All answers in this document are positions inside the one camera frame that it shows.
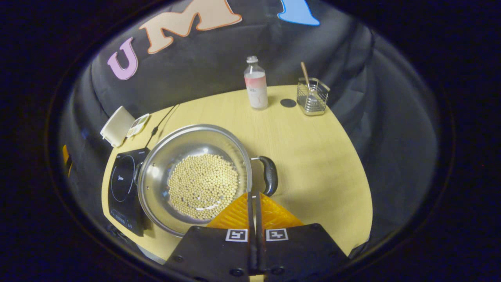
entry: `pot handle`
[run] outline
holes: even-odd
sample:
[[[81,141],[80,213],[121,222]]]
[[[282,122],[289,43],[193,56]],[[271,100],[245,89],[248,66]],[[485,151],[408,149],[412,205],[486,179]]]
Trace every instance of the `pot handle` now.
[[[257,158],[252,158],[252,160],[260,160],[264,167],[264,177],[265,177],[265,184],[266,188],[263,194],[266,196],[270,197],[275,193],[277,190],[277,186],[279,184],[279,177],[277,175],[277,167],[275,166],[275,163],[268,157],[265,156],[259,156]]]
[[[134,184],[137,186],[137,179],[139,178],[139,171],[141,170],[141,166],[143,166],[143,162],[140,162],[136,165],[136,169],[134,170]]]

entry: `orange letter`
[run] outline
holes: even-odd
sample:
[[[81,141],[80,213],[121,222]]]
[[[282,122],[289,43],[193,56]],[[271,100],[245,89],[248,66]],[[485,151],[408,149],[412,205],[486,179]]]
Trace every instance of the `orange letter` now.
[[[193,0],[182,13],[165,12],[145,22],[139,29],[145,29],[150,41],[149,54],[154,54],[169,46],[172,36],[166,37],[163,30],[179,36],[188,36],[195,16],[200,23],[197,30],[206,31],[233,25],[242,21],[242,16],[234,14],[226,0]]]

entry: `wooden tabletop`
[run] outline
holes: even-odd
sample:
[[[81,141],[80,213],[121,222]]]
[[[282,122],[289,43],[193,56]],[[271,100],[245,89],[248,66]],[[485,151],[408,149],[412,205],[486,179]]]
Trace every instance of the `wooden tabletop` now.
[[[268,87],[269,106],[252,109],[247,90],[228,92],[180,104],[160,124],[148,148],[186,125],[209,123],[232,132],[249,156],[266,156],[277,165],[279,185],[272,198],[304,224],[320,223],[345,254],[367,241],[372,225],[372,199],[362,163],[343,127],[329,108],[325,114],[306,116],[298,105],[286,108],[280,100],[296,100],[296,85]],[[140,237],[109,213],[108,184],[118,153],[143,148],[171,108],[151,115],[144,130],[114,148],[102,186],[106,218],[136,244],[167,260],[180,241],[148,222]],[[265,187],[263,166],[252,162],[253,189]]]

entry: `metal utensil holder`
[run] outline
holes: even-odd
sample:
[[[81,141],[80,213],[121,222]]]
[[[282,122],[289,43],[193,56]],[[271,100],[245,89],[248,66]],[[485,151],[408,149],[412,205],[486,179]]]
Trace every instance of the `metal utensil holder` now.
[[[329,91],[331,89],[327,85],[314,77],[310,77],[308,89],[306,79],[302,77],[299,79],[296,100],[305,115],[321,115],[325,112]]]

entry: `power cord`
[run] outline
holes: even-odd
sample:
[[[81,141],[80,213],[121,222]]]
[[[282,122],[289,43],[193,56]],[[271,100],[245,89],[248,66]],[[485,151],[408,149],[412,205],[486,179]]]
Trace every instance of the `power cord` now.
[[[172,112],[172,110],[174,110],[175,107],[179,106],[179,104],[177,105],[174,105],[168,112],[167,114],[162,118],[162,120],[158,123],[157,126],[155,126],[155,128],[151,131],[151,136],[150,136],[150,139],[148,140],[148,143],[146,143],[146,146],[144,146],[145,148],[148,148],[148,144],[150,144],[150,141],[151,139],[153,138],[153,136],[157,133],[158,131],[158,127],[160,126],[160,124],[162,123],[162,121],[170,114],[170,112]]]

